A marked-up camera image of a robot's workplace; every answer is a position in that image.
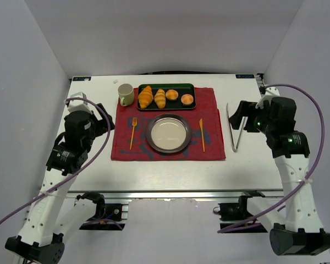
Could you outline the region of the metal tongs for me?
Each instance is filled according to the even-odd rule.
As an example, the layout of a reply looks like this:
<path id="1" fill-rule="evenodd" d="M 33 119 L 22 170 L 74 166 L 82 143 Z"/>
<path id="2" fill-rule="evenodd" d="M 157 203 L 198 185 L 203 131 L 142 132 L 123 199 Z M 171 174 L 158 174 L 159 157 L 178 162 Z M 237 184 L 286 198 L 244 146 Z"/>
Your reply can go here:
<path id="1" fill-rule="evenodd" d="M 241 141 L 241 136 L 242 136 L 242 133 L 243 133 L 243 130 L 244 130 L 244 126 L 246 124 L 247 117 L 244 117 L 242 119 L 241 124 L 240 124 L 240 128 L 237 132 L 237 135 L 235 136 L 232 125 L 229 122 L 229 117 L 230 117 L 229 103 L 226 104 L 225 111 L 226 111 L 227 124 L 228 124 L 228 129 L 229 129 L 229 137 L 230 137 L 231 148 L 232 148 L 232 151 L 234 153 L 237 153 L 237 151 L 239 149 L 240 141 Z"/>

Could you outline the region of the small striped croissant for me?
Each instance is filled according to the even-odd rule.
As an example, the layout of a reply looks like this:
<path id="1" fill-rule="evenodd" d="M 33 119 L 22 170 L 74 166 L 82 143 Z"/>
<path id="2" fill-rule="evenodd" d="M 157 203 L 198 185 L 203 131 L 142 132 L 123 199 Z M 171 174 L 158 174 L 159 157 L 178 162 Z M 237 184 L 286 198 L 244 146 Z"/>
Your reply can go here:
<path id="1" fill-rule="evenodd" d="M 158 89 L 154 95 L 154 101 L 159 109 L 163 109 L 166 106 L 166 93 L 163 89 Z"/>

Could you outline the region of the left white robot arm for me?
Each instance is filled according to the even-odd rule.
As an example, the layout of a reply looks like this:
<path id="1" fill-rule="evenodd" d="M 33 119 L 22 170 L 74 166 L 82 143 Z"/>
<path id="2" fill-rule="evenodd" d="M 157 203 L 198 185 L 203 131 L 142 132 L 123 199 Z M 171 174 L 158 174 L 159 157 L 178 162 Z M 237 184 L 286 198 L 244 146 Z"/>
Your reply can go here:
<path id="1" fill-rule="evenodd" d="M 69 114 L 64 117 L 64 131 L 55 139 L 46 163 L 46 174 L 40 194 L 31 205 L 28 218 L 5 248 L 34 263 L 58 263 L 65 244 L 72 234 L 87 221 L 97 222 L 106 214 L 102 194 L 88 191 L 77 196 L 76 205 L 58 220 L 66 195 L 88 158 L 94 140 L 109 135 L 115 128 L 112 117 L 102 104 L 95 105 L 101 119 L 83 102 L 73 106 L 68 102 Z"/>

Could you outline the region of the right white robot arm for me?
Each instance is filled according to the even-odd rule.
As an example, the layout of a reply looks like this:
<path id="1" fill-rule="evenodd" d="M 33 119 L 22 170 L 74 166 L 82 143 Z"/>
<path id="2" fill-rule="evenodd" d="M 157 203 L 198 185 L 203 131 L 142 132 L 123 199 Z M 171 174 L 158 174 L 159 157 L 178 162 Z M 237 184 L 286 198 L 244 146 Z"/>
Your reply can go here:
<path id="1" fill-rule="evenodd" d="M 262 197 L 247 199 L 246 209 L 269 233 L 273 252 L 283 255 L 316 256 L 330 249 L 330 233 L 316 210 L 309 172 L 309 145 L 304 133 L 295 130 L 295 101 L 274 97 L 262 103 L 240 101 L 238 109 L 229 118 L 233 129 L 261 132 L 266 136 L 282 182 L 285 215 L 272 210 L 266 214 L 269 203 Z"/>

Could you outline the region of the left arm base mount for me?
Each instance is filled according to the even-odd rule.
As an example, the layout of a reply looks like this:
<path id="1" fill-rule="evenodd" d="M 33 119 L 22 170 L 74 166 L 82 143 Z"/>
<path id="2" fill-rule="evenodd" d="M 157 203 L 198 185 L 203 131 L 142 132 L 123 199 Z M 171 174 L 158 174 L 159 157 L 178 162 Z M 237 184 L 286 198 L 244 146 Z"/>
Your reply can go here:
<path id="1" fill-rule="evenodd" d="M 128 204 L 107 203 L 104 216 L 99 220 L 88 220 L 80 230 L 122 230 L 128 217 Z"/>

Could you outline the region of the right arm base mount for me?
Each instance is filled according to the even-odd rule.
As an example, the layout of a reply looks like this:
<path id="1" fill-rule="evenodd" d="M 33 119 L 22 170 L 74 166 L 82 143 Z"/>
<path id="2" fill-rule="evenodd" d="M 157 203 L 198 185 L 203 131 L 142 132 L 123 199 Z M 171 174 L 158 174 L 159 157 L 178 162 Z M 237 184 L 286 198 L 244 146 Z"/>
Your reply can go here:
<path id="1" fill-rule="evenodd" d="M 252 215 L 247 211 L 247 200 L 253 197 L 263 197 L 263 198 L 272 198 L 267 196 L 260 191 L 244 191 L 238 197 L 235 202 L 222 202 L 218 203 L 218 206 L 214 207 L 212 212 L 214 215 L 219 216 L 221 221 L 220 228 L 228 227 L 230 224 L 245 220 Z M 254 224 L 257 224 L 258 221 L 254 220 L 240 227 L 248 227 Z M 262 226 L 256 226 L 249 229 L 232 231 L 229 233 L 268 233 L 268 231 Z"/>

